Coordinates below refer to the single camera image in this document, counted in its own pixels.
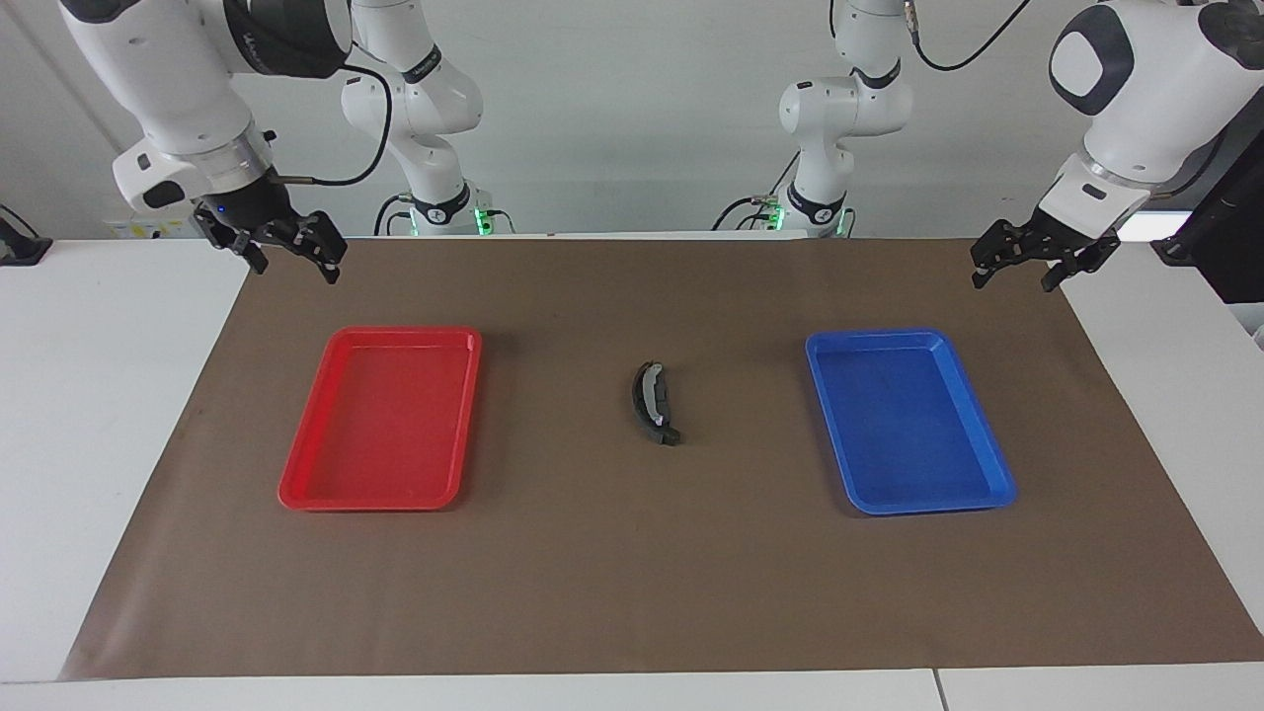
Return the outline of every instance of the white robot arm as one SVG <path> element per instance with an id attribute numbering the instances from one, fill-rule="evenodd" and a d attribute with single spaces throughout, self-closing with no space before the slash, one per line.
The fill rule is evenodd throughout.
<path id="1" fill-rule="evenodd" d="M 324 78 L 350 51 L 345 0 L 62 0 L 71 34 L 144 130 L 114 175 L 137 210 L 195 200 L 216 248 L 262 273 L 276 244 L 337 280 L 346 243 L 324 213 L 298 215 L 233 72 Z"/>
<path id="2" fill-rule="evenodd" d="M 841 142 L 895 133 L 909 121 L 913 89 L 900 77 L 904 13 L 904 0 L 841 0 L 836 48 L 851 75 L 801 81 L 781 96 L 781 125 L 800 149 L 798 172 L 777 195 L 781 228 L 834 234 L 856 163 Z"/>
<path id="3" fill-rule="evenodd" d="M 1045 291 L 1097 271 L 1119 247 L 1116 228 L 1264 86 L 1264 18 L 1249 0 L 1109 0 L 1062 32 L 1049 77 L 1092 127 L 1030 221 L 1000 220 L 975 243 L 978 288 L 1028 259 L 1057 262 Z"/>
<path id="4" fill-rule="evenodd" d="M 478 86 L 444 57 L 417 0 L 353 0 L 351 16 L 365 53 L 394 70 L 388 75 L 394 114 L 387 149 L 408 180 L 418 232 L 484 232 L 490 196 L 465 180 L 456 151 L 440 138 L 479 124 L 483 95 Z M 386 119 L 378 91 L 359 78 L 343 89 L 346 120 L 374 137 Z"/>

